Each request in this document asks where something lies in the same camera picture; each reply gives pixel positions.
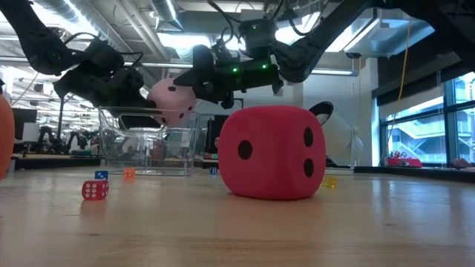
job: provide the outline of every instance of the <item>white fan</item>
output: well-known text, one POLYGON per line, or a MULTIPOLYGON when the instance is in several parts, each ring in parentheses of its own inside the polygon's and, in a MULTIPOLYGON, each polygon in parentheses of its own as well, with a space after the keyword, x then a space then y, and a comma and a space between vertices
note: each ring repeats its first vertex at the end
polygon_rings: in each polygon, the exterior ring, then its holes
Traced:
POLYGON ((327 156, 339 166, 356 165, 358 155, 363 151, 363 142, 359 139, 357 128, 345 122, 334 111, 331 102, 320 102, 309 109, 320 121, 327 156))

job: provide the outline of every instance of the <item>clear plastic bin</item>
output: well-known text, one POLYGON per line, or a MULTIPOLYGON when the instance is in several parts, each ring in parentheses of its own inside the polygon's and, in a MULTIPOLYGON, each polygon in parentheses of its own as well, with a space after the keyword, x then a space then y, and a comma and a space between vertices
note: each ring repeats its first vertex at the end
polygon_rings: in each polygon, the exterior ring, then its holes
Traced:
POLYGON ((102 166, 112 174, 121 174, 124 168, 135 168, 138 175, 192 175, 195 155, 202 154, 205 145, 205 140, 200 138, 200 115, 188 112, 180 125, 167 127, 155 120, 166 119, 164 113, 180 116, 182 111, 100 108, 102 166), (139 120, 147 128, 130 128, 131 123, 139 120))

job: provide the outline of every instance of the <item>red toy car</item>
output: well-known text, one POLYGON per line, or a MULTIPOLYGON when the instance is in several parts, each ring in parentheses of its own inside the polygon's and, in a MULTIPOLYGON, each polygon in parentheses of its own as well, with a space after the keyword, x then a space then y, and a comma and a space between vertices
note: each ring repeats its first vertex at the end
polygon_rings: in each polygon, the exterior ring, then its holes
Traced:
POLYGON ((420 159, 407 158, 405 152, 391 152, 390 157, 387 158, 387 165, 393 167, 413 167, 422 168, 420 159))

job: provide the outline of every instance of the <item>pink plush die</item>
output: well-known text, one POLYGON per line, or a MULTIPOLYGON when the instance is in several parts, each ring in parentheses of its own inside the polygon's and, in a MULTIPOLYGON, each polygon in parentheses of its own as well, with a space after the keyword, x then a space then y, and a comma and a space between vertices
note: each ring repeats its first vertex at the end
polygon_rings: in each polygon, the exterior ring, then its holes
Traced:
POLYGON ((194 110, 196 96, 190 87, 173 84, 173 79, 163 79, 156 83, 148 92, 148 100, 152 100, 157 108, 163 110, 163 116, 157 117, 160 124, 178 126, 186 121, 189 111, 194 110))

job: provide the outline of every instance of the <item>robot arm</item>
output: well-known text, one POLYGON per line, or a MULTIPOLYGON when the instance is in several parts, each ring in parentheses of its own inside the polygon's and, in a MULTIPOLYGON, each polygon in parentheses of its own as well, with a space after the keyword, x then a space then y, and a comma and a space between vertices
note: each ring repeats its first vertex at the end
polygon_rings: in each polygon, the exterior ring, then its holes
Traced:
MULTIPOLYGON (((74 93, 92 102, 95 107, 155 108, 153 102, 140 95, 142 75, 134 66, 124 67, 124 53, 115 51, 97 36, 84 51, 68 48, 66 43, 39 20, 31 5, 32 2, 28 0, 1 0, 0 11, 18 35, 22 50, 34 70, 46 75, 60 75, 62 71, 78 65, 53 83, 61 100, 68 93, 74 93)), ((160 126, 152 118, 126 121, 124 126, 127 128, 160 126)))
POLYGON ((409 16, 425 20, 441 37, 440 41, 475 70, 475 28, 471 26, 475 24, 475 1, 344 0, 307 36, 291 46, 278 44, 275 55, 282 77, 303 82, 325 50, 369 7, 399 8, 409 16))
POLYGON ((59 75, 85 60, 84 53, 74 53, 39 20, 29 1, 0 1, 0 10, 18 35, 31 67, 39 73, 59 75))
MULTIPOLYGON (((325 50, 370 7, 399 8, 412 17, 425 20, 441 36, 441 42, 475 70, 475 1, 343 0, 319 26, 292 45, 275 40, 275 27, 270 26, 273 24, 272 19, 242 22, 239 36, 246 41, 245 53, 252 60, 223 62, 220 55, 216 54, 217 63, 194 63, 193 69, 175 79, 175 84, 192 86, 201 99, 217 102, 232 98, 233 91, 245 92, 256 86, 272 85, 276 92, 283 84, 279 82, 279 75, 290 82, 303 82, 325 50), (275 55, 277 65, 270 64, 270 54, 275 55)), ((196 59, 209 58, 211 55, 209 50, 198 51, 194 53, 196 59)))

